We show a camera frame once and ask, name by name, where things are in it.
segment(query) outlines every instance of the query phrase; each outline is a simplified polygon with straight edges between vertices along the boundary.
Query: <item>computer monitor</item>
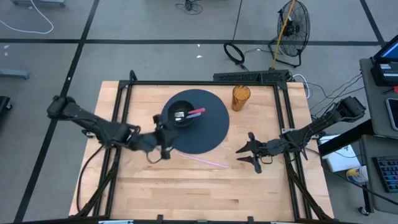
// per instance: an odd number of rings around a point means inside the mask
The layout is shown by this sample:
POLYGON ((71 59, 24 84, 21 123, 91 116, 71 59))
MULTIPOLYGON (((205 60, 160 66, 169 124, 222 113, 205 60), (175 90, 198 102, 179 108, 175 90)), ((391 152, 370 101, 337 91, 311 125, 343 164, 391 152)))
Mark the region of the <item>computer monitor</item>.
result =
POLYGON ((398 35, 388 42, 374 59, 379 63, 398 62, 398 35))

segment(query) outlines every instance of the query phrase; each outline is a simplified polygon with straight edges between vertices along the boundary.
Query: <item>wooden tabletop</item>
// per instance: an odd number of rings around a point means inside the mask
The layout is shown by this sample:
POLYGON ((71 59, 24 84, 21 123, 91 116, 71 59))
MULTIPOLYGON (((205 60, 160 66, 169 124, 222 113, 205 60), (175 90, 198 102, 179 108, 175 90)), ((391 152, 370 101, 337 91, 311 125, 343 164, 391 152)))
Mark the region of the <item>wooden tabletop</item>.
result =
MULTIPOLYGON (((103 82, 95 114, 111 120, 117 87, 118 82, 103 82)), ((166 220, 245 221, 248 216, 253 216, 255 221, 294 220, 283 155, 275 156, 271 165, 262 165, 262 173, 257 174, 252 164, 236 160, 250 156, 250 152, 235 154, 248 140, 248 132, 253 132, 256 139, 262 142, 278 138, 280 128, 273 89, 269 86, 250 86, 250 99, 240 112, 235 112, 231 109, 233 87, 133 86, 127 122, 139 125, 141 133, 154 131, 152 116, 160 113, 165 103, 181 91, 202 89, 219 96, 229 113, 228 134, 214 150, 192 156, 229 168, 183 157, 176 150, 172 151, 171 160, 149 164, 142 151, 123 149, 111 218, 153 220, 163 214, 166 220)), ((288 88, 294 123, 296 128, 301 128, 311 122, 303 85, 288 83, 288 88)), ((282 92, 280 97, 285 127, 288 128, 282 92)), ((88 140, 82 164, 99 146, 96 139, 88 140)), ((315 141, 311 141, 308 147, 318 150, 315 141)), ((307 189, 326 214, 333 217, 319 157, 311 152, 307 155, 308 161, 302 158, 307 189)), ((98 186, 103 156, 104 151, 89 163, 83 175, 81 207, 98 186)), ((150 154, 152 160, 158 157, 158 151, 150 154)), ((297 188, 296 191, 300 214, 304 217, 302 197, 297 188)), ((103 194, 104 200, 107 196, 108 193, 103 194)), ((76 193, 70 209, 71 215, 77 212, 75 200, 76 193)), ((101 213, 104 212, 104 207, 105 203, 102 203, 101 213)))

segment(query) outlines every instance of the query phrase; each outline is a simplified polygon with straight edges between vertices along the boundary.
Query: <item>fan grille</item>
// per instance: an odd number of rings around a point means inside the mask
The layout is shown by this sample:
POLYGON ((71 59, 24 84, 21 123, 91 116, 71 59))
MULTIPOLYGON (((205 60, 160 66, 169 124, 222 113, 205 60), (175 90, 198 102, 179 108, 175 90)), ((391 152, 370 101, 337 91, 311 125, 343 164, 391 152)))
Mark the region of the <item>fan grille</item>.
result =
MULTIPOLYGON (((292 1, 289 1, 279 11, 278 35, 284 25, 291 4, 292 1)), ((303 52, 310 38, 310 16, 304 4, 296 1, 290 13, 290 18, 291 22, 288 21, 284 33, 282 34, 280 48, 286 55, 295 57, 303 52)))

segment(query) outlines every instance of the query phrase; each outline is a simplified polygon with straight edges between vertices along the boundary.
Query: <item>white cable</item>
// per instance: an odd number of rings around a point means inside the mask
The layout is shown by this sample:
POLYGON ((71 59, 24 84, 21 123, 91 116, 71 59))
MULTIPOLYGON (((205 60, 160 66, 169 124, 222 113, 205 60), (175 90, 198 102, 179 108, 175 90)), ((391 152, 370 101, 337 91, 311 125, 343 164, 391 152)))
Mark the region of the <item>white cable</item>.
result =
POLYGON ((310 96, 311 96, 310 87, 308 86, 308 83, 307 83, 306 79, 305 79, 304 76, 302 76, 301 74, 295 74, 295 75, 293 76, 293 78, 296 77, 296 76, 300 76, 300 77, 302 77, 302 79, 304 80, 304 83, 305 83, 305 85, 307 86, 307 91, 308 91, 307 99, 310 98, 310 96))
POLYGON ((25 32, 25 33, 30 33, 30 34, 49 34, 49 33, 54 29, 54 25, 49 21, 49 19, 47 19, 47 18, 42 14, 42 12, 39 11, 39 9, 38 9, 38 8, 36 7, 36 5, 34 4, 33 0, 30 0, 30 1, 31 1, 31 3, 32 3, 33 7, 35 7, 35 9, 37 10, 37 12, 40 13, 40 15, 42 15, 42 17, 43 17, 47 22, 49 22, 49 24, 51 25, 51 29, 50 29, 49 31, 47 31, 47 32, 37 32, 37 31, 20 30, 20 29, 12 28, 11 26, 7 25, 7 24, 6 24, 5 22, 3 22, 2 20, 0 20, 0 22, 1 22, 2 24, 4 24, 6 27, 8 27, 8 28, 10 28, 10 29, 12 29, 12 30, 18 31, 18 32, 25 32))

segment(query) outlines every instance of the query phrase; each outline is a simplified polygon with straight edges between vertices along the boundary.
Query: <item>black round mat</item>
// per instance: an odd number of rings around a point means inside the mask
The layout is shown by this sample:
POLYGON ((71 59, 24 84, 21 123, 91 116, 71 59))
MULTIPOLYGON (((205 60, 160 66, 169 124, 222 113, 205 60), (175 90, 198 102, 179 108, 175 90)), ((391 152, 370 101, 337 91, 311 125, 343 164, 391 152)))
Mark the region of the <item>black round mat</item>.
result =
POLYGON ((190 102, 195 109, 206 108, 206 112, 195 118, 187 127, 169 127, 178 131, 178 138, 172 146, 180 152, 200 154, 217 147, 225 138, 229 128, 229 114, 218 96, 205 90, 185 90, 171 97, 162 110, 167 119, 169 106, 178 101, 190 102))

